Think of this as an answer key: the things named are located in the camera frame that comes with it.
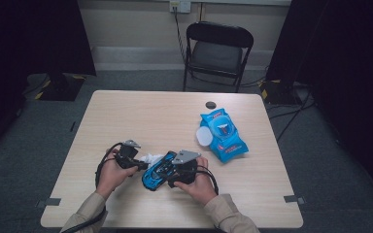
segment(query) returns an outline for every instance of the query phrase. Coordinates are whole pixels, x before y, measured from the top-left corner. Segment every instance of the table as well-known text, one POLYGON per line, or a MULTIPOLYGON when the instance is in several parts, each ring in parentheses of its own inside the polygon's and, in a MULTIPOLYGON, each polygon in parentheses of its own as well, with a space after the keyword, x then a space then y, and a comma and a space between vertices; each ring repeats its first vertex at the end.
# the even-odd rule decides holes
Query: table
MULTIPOLYGON (((260 96, 255 94, 98 90, 86 109, 41 223, 61 227, 95 189, 94 172, 105 150, 117 142, 135 140, 136 158, 169 150, 201 152, 209 160, 220 193, 230 193, 241 211, 260 228, 297 228, 303 219, 287 170, 260 96), (208 101, 225 108, 247 143, 249 152, 222 164, 198 145, 200 114, 210 113, 208 101)), ((145 189, 139 172, 118 187, 107 201, 104 227, 213 228, 200 204, 166 183, 145 189)))

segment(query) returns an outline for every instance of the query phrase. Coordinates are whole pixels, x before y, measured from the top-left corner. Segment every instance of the person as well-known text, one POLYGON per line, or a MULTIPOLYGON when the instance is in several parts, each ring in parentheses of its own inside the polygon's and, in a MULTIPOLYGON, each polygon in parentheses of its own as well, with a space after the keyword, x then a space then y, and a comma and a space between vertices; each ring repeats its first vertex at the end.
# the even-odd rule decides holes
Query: person
MULTIPOLYGON (((117 152, 118 150, 112 150, 106 160, 114 158, 117 152)), ((78 211, 70 216, 61 232, 100 215, 104 210, 106 200, 115 188, 120 186, 127 177, 134 175, 138 171, 138 167, 122 169, 114 159, 111 160, 105 162, 95 191, 86 198, 78 211)), ((199 166, 208 168, 208 160, 205 157, 199 156, 196 160, 198 169, 199 166)), ((193 183, 174 182, 174 185, 201 203, 204 206, 205 213, 211 217, 218 229, 228 233, 259 232, 254 222, 238 211, 229 194, 217 195, 215 193, 212 182, 207 175, 198 173, 193 183)), ((107 213, 103 215, 101 220, 82 229, 80 232, 99 232, 107 213)))

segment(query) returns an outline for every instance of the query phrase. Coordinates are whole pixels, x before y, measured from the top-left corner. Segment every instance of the blue wrapper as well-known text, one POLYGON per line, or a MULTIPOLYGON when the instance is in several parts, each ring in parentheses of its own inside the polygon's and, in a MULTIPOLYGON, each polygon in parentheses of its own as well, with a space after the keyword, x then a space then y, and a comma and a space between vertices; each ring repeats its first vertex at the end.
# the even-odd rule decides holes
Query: blue wrapper
POLYGON ((238 135, 238 129, 225 109, 218 109, 208 115, 201 115, 200 125, 208 127, 213 135, 211 151, 225 163, 238 154, 248 152, 248 147, 238 135))

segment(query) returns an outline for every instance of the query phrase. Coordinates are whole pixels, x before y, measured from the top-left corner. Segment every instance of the person's left hand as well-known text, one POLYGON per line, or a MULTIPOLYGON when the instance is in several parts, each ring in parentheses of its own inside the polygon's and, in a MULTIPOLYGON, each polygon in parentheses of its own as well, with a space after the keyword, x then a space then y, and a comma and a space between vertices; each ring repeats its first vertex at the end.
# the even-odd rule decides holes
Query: person's left hand
POLYGON ((114 155, 118 153, 117 149, 113 149, 108 154, 104 166, 101 170, 101 176, 99 178, 98 186, 96 191, 98 194, 103 196, 105 200, 111 195, 116 187, 120 186, 127 177, 134 175, 138 171, 138 167, 131 167, 127 169, 121 168, 115 161, 114 155))

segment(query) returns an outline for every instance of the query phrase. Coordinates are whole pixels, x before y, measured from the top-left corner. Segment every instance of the sleeve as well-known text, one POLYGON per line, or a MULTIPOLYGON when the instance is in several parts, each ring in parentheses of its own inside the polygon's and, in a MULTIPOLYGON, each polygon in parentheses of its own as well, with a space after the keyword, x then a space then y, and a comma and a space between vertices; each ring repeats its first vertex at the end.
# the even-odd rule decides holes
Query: sleeve
MULTIPOLYGON (((75 214, 71 215, 71 217, 69 217, 68 221, 65 223, 65 225, 63 226, 60 232, 63 232, 71 227, 74 227, 78 224, 84 223, 90 219, 95 218, 102 212, 102 210, 104 209, 104 206, 105 206, 105 199, 98 193, 93 192, 86 198, 86 200, 83 202, 83 204, 78 209, 78 211, 75 214)), ((79 232, 81 233, 99 232, 105 221, 107 214, 108 212, 102 217, 101 220, 94 223, 93 225, 90 225, 87 228, 84 228, 83 230, 79 232)))
POLYGON ((204 207, 205 213, 211 217, 214 225, 228 233, 259 233, 255 223, 247 216, 242 215, 231 195, 222 194, 213 198, 204 207))

